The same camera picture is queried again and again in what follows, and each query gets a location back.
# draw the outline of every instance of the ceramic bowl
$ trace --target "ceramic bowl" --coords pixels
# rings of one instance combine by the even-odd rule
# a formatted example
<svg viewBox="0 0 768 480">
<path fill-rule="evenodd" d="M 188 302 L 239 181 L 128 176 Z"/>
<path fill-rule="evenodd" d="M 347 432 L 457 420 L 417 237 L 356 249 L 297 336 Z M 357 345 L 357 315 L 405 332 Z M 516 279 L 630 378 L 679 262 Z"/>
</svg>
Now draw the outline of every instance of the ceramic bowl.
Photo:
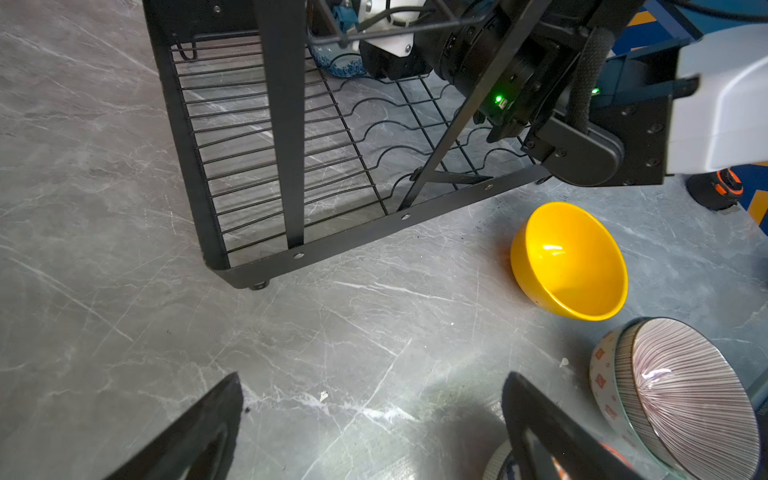
<svg viewBox="0 0 768 480">
<path fill-rule="evenodd" d="M 634 470 L 632 464 L 621 453 L 602 442 L 600 445 L 615 455 L 627 467 Z M 571 480 L 571 476 L 560 466 L 554 457 L 552 457 L 552 463 L 560 480 Z M 512 445 L 509 440 L 506 440 L 496 449 L 491 460 L 485 466 L 485 472 L 482 476 L 482 480 L 500 480 L 502 478 L 505 480 L 519 480 L 522 478 L 522 475 L 520 475 L 520 465 L 515 461 L 515 457 L 512 454 Z"/>
<path fill-rule="evenodd" d="M 597 218 L 575 205 L 541 205 L 510 251 L 518 285 L 541 308 L 579 320 L 616 315 L 627 300 L 627 266 Z"/>
<path fill-rule="evenodd" d="M 589 385 L 592 395 L 598 403 L 600 411 L 603 413 L 603 417 L 605 417 L 616 433 L 636 450 L 645 452 L 667 473 L 672 474 L 678 480 L 682 480 L 684 477 L 656 458 L 635 432 L 627 417 L 627 413 L 624 411 L 624 405 L 621 403 L 616 383 L 614 357 L 619 338 L 626 328 L 643 321 L 645 321 L 645 318 L 632 320 L 627 325 L 611 330 L 603 336 L 592 351 L 589 364 Z"/>
<path fill-rule="evenodd" d="M 341 48 L 338 44 L 312 45 L 310 54 L 315 65 L 334 77 L 352 78 L 366 74 L 362 66 L 362 57 L 351 46 Z"/>
<path fill-rule="evenodd" d="M 643 443 L 680 474 L 749 480 L 760 461 L 750 400 L 720 351 L 685 323 L 646 319 L 616 346 L 621 403 Z"/>
</svg>

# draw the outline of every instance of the dish rack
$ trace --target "dish rack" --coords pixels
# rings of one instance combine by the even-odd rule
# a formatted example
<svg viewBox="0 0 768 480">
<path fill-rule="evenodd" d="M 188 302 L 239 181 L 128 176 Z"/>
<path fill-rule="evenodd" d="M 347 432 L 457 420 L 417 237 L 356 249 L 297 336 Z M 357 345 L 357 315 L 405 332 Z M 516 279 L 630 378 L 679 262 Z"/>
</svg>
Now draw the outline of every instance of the dish rack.
<svg viewBox="0 0 768 480">
<path fill-rule="evenodd" d="M 264 288 L 549 175 L 519 137 L 488 144 L 490 125 L 468 122 L 536 12 L 464 99 L 434 73 L 388 81 L 317 67 L 308 41 L 382 35 L 339 31 L 326 0 L 144 0 L 144 10 L 200 248 L 236 288 Z M 307 34 L 313 15 L 325 35 Z M 451 15 L 409 29 L 484 20 Z"/>
</svg>

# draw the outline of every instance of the wire rack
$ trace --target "wire rack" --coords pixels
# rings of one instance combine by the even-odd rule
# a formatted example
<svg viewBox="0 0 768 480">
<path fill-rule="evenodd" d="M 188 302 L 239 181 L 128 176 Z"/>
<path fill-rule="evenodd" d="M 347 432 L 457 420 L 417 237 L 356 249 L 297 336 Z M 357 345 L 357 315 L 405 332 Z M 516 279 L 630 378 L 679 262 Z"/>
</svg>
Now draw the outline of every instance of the wire rack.
<svg viewBox="0 0 768 480">
<path fill-rule="evenodd" d="M 170 48 L 199 168 L 230 264 L 287 249 L 259 35 Z M 463 97 L 435 75 L 335 78 L 305 50 L 306 242 L 388 215 Z M 470 125 L 439 170 L 498 176 L 528 164 L 519 139 Z M 428 184 L 418 202 L 465 185 Z"/>
</svg>

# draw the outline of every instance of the metal frame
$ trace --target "metal frame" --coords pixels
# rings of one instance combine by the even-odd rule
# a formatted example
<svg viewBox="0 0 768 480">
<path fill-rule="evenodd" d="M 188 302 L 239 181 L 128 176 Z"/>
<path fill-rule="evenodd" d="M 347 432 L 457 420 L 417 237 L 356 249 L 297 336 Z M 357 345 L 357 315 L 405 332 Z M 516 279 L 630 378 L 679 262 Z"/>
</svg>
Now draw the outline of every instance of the metal frame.
<svg viewBox="0 0 768 480">
<path fill-rule="evenodd" d="M 328 3 L 327 3 L 328 0 L 310 0 L 310 1 L 318 6 L 320 10 L 320 14 L 326 20 L 326 24 L 331 29 L 331 35 L 324 35 L 322 37 L 316 37 L 311 34 L 307 35 L 306 41 L 310 45 L 325 45 L 329 43 L 338 43 L 342 47 L 345 47 L 351 41 L 392 36 L 392 32 L 390 31 L 374 31 L 369 33 L 360 32 L 355 34 L 348 34 L 345 31 L 341 31 L 341 29 L 339 29 L 339 26 L 333 20 L 333 14 L 331 13 L 331 10 L 328 7 Z M 459 17 L 456 17 L 456 15 L 454 15 L 451 9 L 445 4 L 444 0 L 432 0 L 432 1 L 435 3 L 435 5 L 437 5 L 440 12 L 443 15 L 445 15 L 447 20 L 444 20 L 443 22 L 429 22 L 429 23 L 425 23 L 424 25 L 414 25 L 414 26 L 400 28 L 397 31 L 397 33 L 408 34 L 408 33 L 416 33 L 418 31 L 441 30 L 443 28 L 463 27 L 465 25 L 484 23 L 490 18 L 493 11 L 493 8 L 489 8 L 484 15 L 473 15 L 469 17 L 459 18 Z M 496 5 L 498 5 L 498 3 L 499 3 L 499 0 L 496 0 L 493 3 L 493 6 L 495 7 Z"/>
<path fill-rule="evenodd" d="M 234 250 L 227 250 L 227 246 L 224 244 L 223 232 L 227 233 L 228 230 L 222 230 L 221 228 L 217 216 L 220 212 L 217 213 L 214 206 L 216 194 L 211 193 L 207 184 L 211 179 L 206 177 L 205 166 L 211 161 L 203 161 L 201 158 L 201 145 L 197 143 L 195 138 L 196 131 L 192 124 L 192 120 L 195 117 L 203 115 L 189 115 L 183 96 L 186 88 L 182 87 L 180 75 L 175 64 L 197 60 L 197 51 L 200 47 L 197 46 L 196 41 L 252 35 L 253 31 L 195 35 L 192 37 L 192 47 L 182 48 L 180 43 L 175 41 L 173 36 L 169 37 L 167 30 L 163 29 L 161 24 L 163 20 L 154 8 L 155 4 L 162 1 L 145 0 L 145 15 L 200 247 L 206 265 L 236 288 L 250 287 L 257 290 L 266 286 L 269 280 L 275 276 L 297 270 L 354 247 L 378 240 L 398 230 L 484 200 L 512 188 L 535 182 L 549 175 L 546 168 L 540 164 L 531 165 L 522 170 L 496 178 L 479 175 L 479 169 L 472 163 L 463 151 L 462 144 L 458 141 L 458 135 L 462 132 L 462 129 L 469 118 L 472 117 L 482 99 L 490 91 L 494 80 L 510 62 L 521 43 L 531 33 L 549 5 L 549 1 L 546 0 L 543 2 L 529 0 L 514 28 L 510 28 L 502 47 L 488 66 L 475 92 L 465 100 L 453 121 L 449 122 L 446 116 L 438 109 L 442 115 L 443 124 L 449 124 L 449 127 L 436 146 L 432 144 L 429 136 L 426 134 L 424 130 L 426 126 L 419 120 L 418 115 L 415 115 L 419 128 L 425 133 L 427 141 L 433 147 L 433 152 L 430 154 L 425 165 L 410 175 L 414 183 L 403 199 L 399 209 L 396 212 L 389 212 L 387 210 L 382 202 L 382 196 L 376 189 L 376 185 L 370 180 L 369 171 L 372 168 L 366 168 L 362 162 L 362 156 L 357 151 L 357 157 L 360 158 L 363 171 L 368 176 L 371 187 L 376 192 L 377 201 L 381 204 L 385 216 L 357 227 L 331 234 L 319 240 L 304 243 L 303 230 L 305 224 L 303 215 L 306 205 L 303 193 L 305 190 L 303 185 L 305 171 L 303 158 L 306 156 L 306 153 L 302 150 L 305 100 L 303 75 L 305 72 L 304 60 L 306 60 L 304 56 L 304 38 L 306 34 L 303 14 L 304 4 L 300 0 L 283 0 L 282 2 L 277 0 L 253 0 L 257 20 L 262 25 L 259 33 L 261 35 L 263 64 L 266 65 L 265 69 L 267 71 L 266 94 L 270 104 L 281 105 L 281 109 L 271 109 L 270 113 L 272 115 L 271 129 L 274 136 L 273 148 L 276 152 L 276 166 L 279 171 L 280 191 L 282 192 L 280 199 L 283 202 L 283 211 L 280 213 L 284 215 L 288 249 L 249 263 L 231 267 L 228 255 Z M 446 25 L 451 26 L 454 24 L 449 22 L 443 25 L 443 28 Z M 175 61 L 174 51 L 178 53 L 186 52 L 187 55 L 183 55 L 183 60 Z M 318 68 L 313 70 L 319 71 L 323 76 L 321 82 L 325 84 L 332 103 L 335 105 L 337 116 L 344 122 L 344 115 L 338 108 L 338 104 L 333 97 L 334 92 L 328 86 L 325 74 Z M 432 102 L 436 105 L 437 99 L 428 88 L 427 91 L 429 92 L 429 99 L 424 102 Z M 406 103 L 413 109 L 413 105 L 417 102 L 411 102 L 406 98 Z M 346 123 L 344 123 L 344 128 L 349 133 Z M 352 139 L 351 134 L 349 134 L 349 139 L 349 144 L 357 149 L 356 142 Z M 442 163 L 442 159 L 447 151 L 453 148 L 461 149 L 470 166 L 469 171 L 458 174 L 458 177 L 456 177 L 457 173 L 455 172 L 452 173 L 454 176 L 450 176 L 451 174 L 446 176 L 446 173 L 436 170 Z M 443 165 L 442 169 L 447 171 L 445 165 Z M 422 188 L 431 182 L 454 183 L 456 191 L 414 205 L 414 200 L 418 197 Z M 458 183 L 469 184 L 470 186 L 458 189 L 455 185 Z"/>
</svg>

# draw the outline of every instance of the patterned bowl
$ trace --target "patterned bowl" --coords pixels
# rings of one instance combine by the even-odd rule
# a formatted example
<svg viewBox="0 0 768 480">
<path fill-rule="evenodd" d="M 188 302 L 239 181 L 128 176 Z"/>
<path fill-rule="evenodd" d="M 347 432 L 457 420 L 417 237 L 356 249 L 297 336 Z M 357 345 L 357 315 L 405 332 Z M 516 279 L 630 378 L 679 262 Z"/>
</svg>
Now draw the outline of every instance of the patterned bowl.
<svg viewBox="0 0 768 480">
<path fill-rule="evenodd" d="M 362 66 L 362 57 L 352 46 L 341 48 L 335 43 L 310 46 L 310 54 L 315 65 L 334 77 L 352 78 L 366 74 Z"/>
<path fill-rule="evenodd" d="M 619 395 L 616 374 L 615 374 L 615 353 L 619 338 L 626 328 L 637 323 L 643 322 L 648 317 L 634 319 L 627 325 L 620 326 L 617 329 L 606 333 L 600 342 L 592 350 L 592 357 L 589 364 L 589 386 L 595 401 L 600 406 L 603 417 L 611 425 L 611 428 L 633 448 L 646 453 L 651 457 L 659 467 L 667 473 L 672 474 L 677 480 L 684 480 L 675 470 L 664 464 L 660 459 L 648 450 L 641 438 L 637 435 L 632 424 L 629 421 L 627 412 L 624 411 L 624 405 L 621 403 Z"/>
<path fill-rule="evenodd" d="M 621 403 L 661 461 L 698 480 L 749 480 L 760 461 L 750 400 L 720 351 L 685 323 L 635 323 L 616 349 Z"/>
</svg>

